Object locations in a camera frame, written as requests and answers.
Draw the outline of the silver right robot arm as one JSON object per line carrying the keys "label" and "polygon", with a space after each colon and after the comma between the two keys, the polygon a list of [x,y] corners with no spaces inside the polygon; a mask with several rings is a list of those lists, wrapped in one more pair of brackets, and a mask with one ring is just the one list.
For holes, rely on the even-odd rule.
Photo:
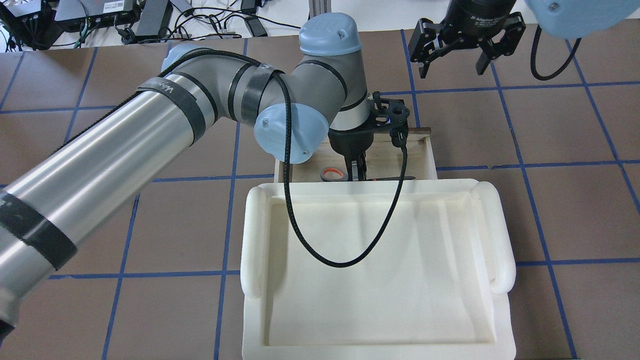
{"label": "silver right robot arm", "polygon": [[[435,23],[420,18],[407,44],[411,63],[419,64],[424,79],[431,64],[453,51],[480,49],[475,64],[484,75],[500,57],[515,54],[526,30],[523,14],[514,10],[514,0],[451,0],[443,20]],[[574,59],[582,39],[606,30],[639,9],[637,0],[528,0],[537,27],[531,45],[529,68],[539,81],[549,81],[564,71]],[[557,70],[542,75],[537,69],[542,33],[558,39],[573,39],[569,56]]]}

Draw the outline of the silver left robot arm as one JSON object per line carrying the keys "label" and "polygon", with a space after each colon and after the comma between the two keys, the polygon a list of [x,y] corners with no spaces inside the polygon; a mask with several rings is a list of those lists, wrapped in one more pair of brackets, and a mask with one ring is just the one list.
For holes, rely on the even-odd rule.
{"label": "silver left robot arm", "polygon": [[301,164],[331,130],[368,117],[355,19],[323,13],[299,31],[290,74],[246,55],[175,45],[162,72],[1,191],[1,337],[19,306],[96,228],[222,117],[253,128],[278,161]]}

